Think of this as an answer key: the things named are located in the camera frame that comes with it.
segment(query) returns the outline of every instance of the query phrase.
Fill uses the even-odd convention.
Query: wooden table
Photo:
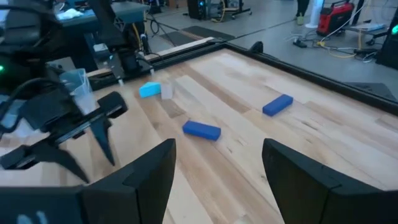
[[[66,148],[97,180],[175,138],[177,166],[164,223],[283,223],[262,165],[264,138],[377,188],[398,189],[395,116],[226,49],[156,71],[155,81],[174,86],[172,100],[139,98],[150,79],[95,93],[118,91],[129,105],[110,128],[116,167],[90,133]],[[282,93],[295,98],[293,105],[273,118],[263,115],[261,108]],[[184,135],[188,119],[221,127],[220,139]],[[55,164],[0,176],[5,185],[81,183]]]

